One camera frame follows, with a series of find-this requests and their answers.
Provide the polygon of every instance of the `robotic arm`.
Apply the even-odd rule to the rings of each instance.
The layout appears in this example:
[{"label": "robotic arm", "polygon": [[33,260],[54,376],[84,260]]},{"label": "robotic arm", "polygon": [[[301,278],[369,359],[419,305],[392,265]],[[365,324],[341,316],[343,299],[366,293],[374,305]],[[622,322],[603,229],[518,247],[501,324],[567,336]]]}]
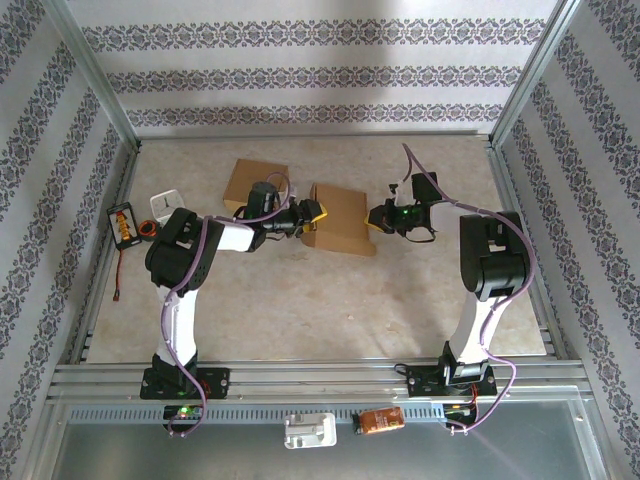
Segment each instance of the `robotic arm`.
[{"label": "robotic arm", "polygon": [[[435,173],[430,176],[437,182]],[[460,273],[467,290],[458,327],[445,343],[433,375],[443,387],[468,385],[485,380],[489,359],[488,347],[495,328],[509,302],[493,315],[480,338],[482,325],[491,308],[520,288],[529,272],[529,256],[520,238],[502,222],[445,202],[423,173],[411,177],[413,205],[396,205],[387,199],[371,210],[367,223],[383,233],[406,237],[416,228],[427,229],[435,240],[436,233],[455,235],[460,242]],[[397,186],[390,186],[393,193]],[[500,212],[521,228],[515,212]]]},{"label": "robotic arm", "polygon": [[186,277],[196,259],[201,242],[203,222],[195,212],[178,208],[149,248],[145,266],[151,272],[151,281],[156,285],[158,296],[167,311],[166,328],[168,341],[161,335],[152,367],[145,371],[143,398],[179,398],[194,393],[195,386],[176,365],[171,349],[177,360],[193,376],[198,376],[197,348],[194,339],[194,319],[198,290],[211,269],[215,254],[219,250],[253,252],[258,249],[268,234],[283,234],[299,237],[314,222],[327,215],[318,202],[302,200],[289,202],[289,206],[270,218],[275,211],[278,192],[268,182],[257,182],[249,194],[248,204],[240,213],[241,220],[256,219],[255,222],[241,224],[232,220],[210,217],[206,220],[204,248],[195,273],[183,288],[167,298],[171,289]]}]

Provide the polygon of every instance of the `yellow part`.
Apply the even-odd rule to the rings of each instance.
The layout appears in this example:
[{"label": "yellow part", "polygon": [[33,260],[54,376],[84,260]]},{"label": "yellow part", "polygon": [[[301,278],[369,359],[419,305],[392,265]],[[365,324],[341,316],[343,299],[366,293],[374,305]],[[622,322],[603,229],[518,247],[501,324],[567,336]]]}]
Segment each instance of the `yellow part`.
[{"label": "yellow part", "polygon": [[315,230],[315,223],[319,220],[322,220],[327,215],[329,215],[329,212],[327,212],[327,209],[324,208],[324,205],[322,205],[321,203],[318,203],[318,205],[320,205],[320,210],[322,210],[322,213],[318,215],[316,218],[314,218],[313,220],[311,220],[311,223],[302,226],[302,231],[304,233],[313,232],[313,230]]},{"label": "yellow part", "polygon": [[367,216],[364,217],[364,224],[369,226],[369,227],[371,227],[371,228],[373,228],[374,230],[378,230],[379,232],[383,232],[383,230],[379,226],[374,225],[373,223],[369,223],[369,214],[367,214]]},{"label": "yellow part", "polygon": [[329,215],[329,213],[327,212],[327,209],[324,208],[324,205],[322,205],[321,203],[319,203],[318,205],[320,205],[320,210],[322,210],[322,213],[320,215],[318,215],[316,218],[314,218],[311,223],[315,223],[318,220],[322,220],[324,217],[326,217],[327,215]]},{"label": "yellow part", "polygon": [[118,227],[120,228],[122,240],[126,242],[131,238],[131,235],[129,234],[129,226],[127,225],[127,219],[124,217],[124,214],[122,212],[116,214],[116,219],[118,220]]}]

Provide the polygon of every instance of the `battery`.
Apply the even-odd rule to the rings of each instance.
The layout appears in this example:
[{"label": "battery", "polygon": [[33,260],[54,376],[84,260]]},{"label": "battery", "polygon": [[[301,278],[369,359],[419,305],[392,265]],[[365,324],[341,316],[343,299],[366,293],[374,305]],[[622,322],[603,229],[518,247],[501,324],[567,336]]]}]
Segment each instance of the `battery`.
[{"label": "battery", "polygon": [[404,416],[400,407],[370,410],[359,415],[354,414],[352,418],[354,431],[357,435],[389,432],[404,427]]},{"label": "battery", "polygon": [[133,247],[141,242],[136,217],[129,202],[111,207],[107,210],[107,216],[118,250]]}]

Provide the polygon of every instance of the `red wire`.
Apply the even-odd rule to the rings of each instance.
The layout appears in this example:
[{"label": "red wire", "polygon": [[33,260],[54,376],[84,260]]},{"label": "red wire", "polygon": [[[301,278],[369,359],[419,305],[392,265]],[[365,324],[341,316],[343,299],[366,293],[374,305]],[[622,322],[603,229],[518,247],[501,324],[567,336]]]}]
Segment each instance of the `red wire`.
[{"label": "red wire", "polygon": [[478,387],[475,383],[471,384],[471,393],[473,394],[473,399],[471,400],[471,406],[469,408],[474,410],[478,408]]},{"label": "red wire", "polygon": [[120,250],[120,256],[118,257],[118,266],[116,267],[116,291],[113,293],[113,301],[120,301],[120,266],[122,265],[122,254],[124,249]]}]

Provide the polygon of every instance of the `wire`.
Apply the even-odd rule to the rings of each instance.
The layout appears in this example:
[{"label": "wire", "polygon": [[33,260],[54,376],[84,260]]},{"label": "wire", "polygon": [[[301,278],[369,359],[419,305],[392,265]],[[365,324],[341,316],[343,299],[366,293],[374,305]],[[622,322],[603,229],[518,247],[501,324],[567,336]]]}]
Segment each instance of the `wire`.
[{"label": "wire", "polygon": [[246,210],[246,208],[247,208],[247,207],[246,207],[246,206],[244,206],[244,205],[243,205],[242,207],[238,207],[238,209],[235,211],[235,213],[233,214],[233,216],[234,216],[234,217],[239,217],[239,216],[240,216],[240,214]]},{"label": "wire", "polygon": [[118,266],[116,267],[116,291],[113,292],[113,301],[120,301],[120,267],[122,266],[122,255],[124,253],[124,249],[120,250],[120,255],[118,256]]},{"label": "wire", "polygon": [[409,159],[409,170],[407,170],[407,174],[402,179],[402,183],[409,180],[409,177],[411,176],[411,171],[413,170],[413,161],[411,160],[411,157],[407,156],[407,158]]},{"label": "wire", "polygon": [[[409,146],[406,143],[403,143],[402,146],[404,147],[405,152],[407,152],[407,157],[409,158],[409,160],[416,164],[418,169],[424,174],[425,177],[427,177],[427,180],[429,180],[429,183],[431,183],[433,188],[435,188],[438,191],[438,193],[442,196],[443,200],[445,200],[446,202],[451,203],[452,205],[454,205],[456,207],[462,208],[463,210],[468,210],[468,211],[473,212],[473,213],[479,213],[479,214],[482,214],[482,215],[487,215],[489,217],[493,217],[496,220],[504,223],[522,241],[522,243],[524,244],[524,246],[525,246],[525,248],[527,250],[527,254],[529,256],[529,272],[528,272],[527,277],[525,278],[525,281],[522,284],[522,286],[518,290],[513,292],[511,295],[509,295],[506,298],[500,300],[499,302],[496,302],[491,307],[491,310],[489,310],[489,314],[487,315],[487,318],[484,320],[484,322],[482,324],[482,327],[480,328],[480,347],[486,353],[487,357],[490,358],[491,360],[493,360],[494,362],[498,362],[498,363],[502,363],[502,364],[508,365],[511,368],[511,377],[509,378],[509,381],[507,382],[507,385],[498,394],[498,396],[496,397],[495,401],[493,402],[491,407],[489,407],[489,410],[487,410],[487,412],[484,415],[482,415],[478,420],[476,420],[473,424],[471,424],[469,426],[466,426],[466,425],[463,425],[463,424],[460,423],[459,425],[457,425],[458,427],[460,427],[459,430],[455,430],[453,427],[451,428],[452,434],[453,433],[458,433],[458,432],[464,432],[466,434],[466,432],[471,431],[474,428],[477,428],[479,425],[481,425],[487,418],[489,418],[493,414],[493,412],[498,407],[498,405],[500,404],[502,399],[505,397],[505,395],[509,392],[509,390],[513,386],[513,382],[515,382],[516,375],[517,375],[517,372],[518,372],[518,369],[517,369],[515,363],[513,363],[510,360],[507,360],[506,358],[496,357],[491,352],[489,352],[489,349],[484,344],[484,339],[485,339],[485,333],[486,333],[488,327],[490,325],[492,325],[492,323],[493,323],[493,318],[495,316],[496,310],[499,309],[501,306],[508,304],[512,300],[515,300],[520,295],[524,294],[527,291],[527,289],[531,286],[531,284],[533,283],[533,277],[534,277],[534,275],[536,273],[535,252],[533,251],[533,246],[531,245],[531,242],[529,242],[529,239],[526,237],[524,232],[522,230],[520,230],[518,228],[518,226],[515,223],[513,223],[511,220],[509,220],[508,218],[500,215],[499,213],[492,212],[491,210],[485,210],[484,208],[478,208],[478,207],[474,207],[473,205],[467,205],[465,203],[461,203],[458,200],[455,200],[455,199],[451,198],[449,195],[447,195],[442,190],[442,188],[440,188],[438,183],[431,177],[431,175],[429,175],[429,172],[427,172],[425,170],[425,168],[422,166],[422,164],[418,161],[418,159],[413,154],[413,152],[411,151]],[[449,423],[456,425],[456,422],[454,422],[454,421],[449,421]]]},{"label": "wire", "polygon": [[411,238],[407,237],[407,234],[405,233],[404,235],[402,235],[402,238],[404,238],[405,240],[408,240],[411,243],[433,243],[436,241],[436,232],[435,230],[433,230],[432,228],[429,228],[429,233],[431,234],[431,238],[425,238],[424,240],[412,240]]},{"label": "wire", "polygon": [[[185,438],[186,436],[193,433],[204,421],[207,415],[207,395],[205,394],[204,389],[202,388],[198,380],[193,375],[191,375],[191,373],[189,373],[189,371],[184,367],[184,365],[182,365],[182,363],[180,363],[180,360],[178,360],[178,354],[171,346],[171,342],[169,340],[169,332],[167,331],[167,314],[169,312],[169,306],[171,305],[171,300],[173,296],[176,295],[176,292],[181,290],[187,283],[189,283],[189,280],[191,280],[191,277],[193,277],[193,274],[198,268],[198,264],[200,263],[200,259],[202,258],[202,252],[204,251],[204,245],[207,239],[207,225],[209,224],[209,220],[213,220],[213,217],[211,215],[207,215],[202,219],[202,228],[200,229],[200,242],[198,242],[198,249],[196,250],[196,255],[193,259],[193,262],[191,262],[191,266],[189,267],[189,270],[187,271],[187,274],[184,276],[182,281],[178,285],[173,287],[171,290],[169,290],[169,293],[167,293],[167,296],[164,300],[164,304],[162,305],[162,314],[160,319],[160,328],[162,329],[162,338],[164,339],[164,343],[167,345],[167,350],[169,351],[169,355],[171,355],[171,358],[173,359],[178,369],[196,387],[196,390],[198,390],[198,393],[200,394],[200,399],[202,400],[202,411],[200,413],[200,418],[198,418],[198,421],[191,428],[189,428],[188,430],[185,430],[184,432],[180,432],[180,436],[182,438]],[[167,426],[167,430],[169,431],[170,436],[173,436],[175,433],[171,428],[173,424],[173,420],[175,420],[175,417],[169,421],[169,425]]]},{"label": "wire", "polygon": [[267,177],[267,182],[274,175],[280,175],[284,179],[285,183],[287,184],[287,190],[286,190],[285,195],[284,195],[284,201],[280,202],[280,205],[278,206],[278,208],[276,208],[273,212],[268,213],[268,214],[263,215],[263,216],[258,217],[258,218],[247,218],[247,219],[245,219],[245,218],[238,218],[236,216],[238,214],[238,211],[236,211],[236,214],[234,214],[233,218],[215,217],[215,220],[223,220],[225,222],[234,222],[234,223],[240,223],[240,224],[260,223],[260,222],[264,222],[265,220],[269,220],[270,218],[275,217],[277,214],[279,214],[285,208],[288,208],[289,207],[289,200],[291,200],[291,182],[289,181],[289,177],[287,177],[282,172],[273,172],[273,173],[269,174],[269,176]]},{"label": "wire", "polygon": [[471,402],[471,408],[478,410],[478,386],[475,383],[471,384],[471,391],[473,392],[473,401]]}]

